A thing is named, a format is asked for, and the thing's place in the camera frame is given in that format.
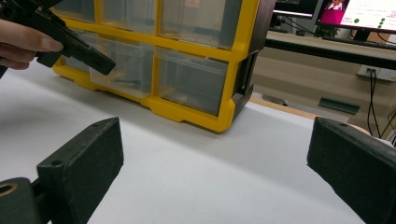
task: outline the desk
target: desk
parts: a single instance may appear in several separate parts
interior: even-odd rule
[[[156,116],[33,63],[0,80],[0,179],[119,117],[125,164],[90,223],[362,223],[306,166],[313,120],[248,103],[225,133]]]
[[[396,51],[269,31],[265,47],[396,70]]]

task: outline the storage drawer organizer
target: storage drawer organizer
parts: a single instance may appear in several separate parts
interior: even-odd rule
[[[227,130],[253,90],[275,0],[63,0],[53,11],[116,62],[104,76],[73,58],[53,70],[174,121]]]

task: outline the electrical socket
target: electrical socket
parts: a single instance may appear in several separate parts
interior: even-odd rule
[[[359,69],[358,75],[361,75],[364,77],[370,77],[370,69],[372,71],[373,70],[375,71],[373,74],[375,74],[378,79],[383,79],[383,80],[387,80],[387,81],[396,81],[396,71],[395,70],[374,67],[374,66],[368,66],[368,65],[364,65],[364,64]]]

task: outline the computer screen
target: computer screen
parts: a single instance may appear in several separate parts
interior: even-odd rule
[[[318,0],[276,0],[275,15],[312,19]]]
[[[370,32],[396,34],[395,0],[324,0],[317,24],[357,30],[355,39]]]

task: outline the hand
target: hand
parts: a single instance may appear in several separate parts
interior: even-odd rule
[[[0,20],[0,65],[26,69],[38,51],[60,51],[63,44],[35,29]]]

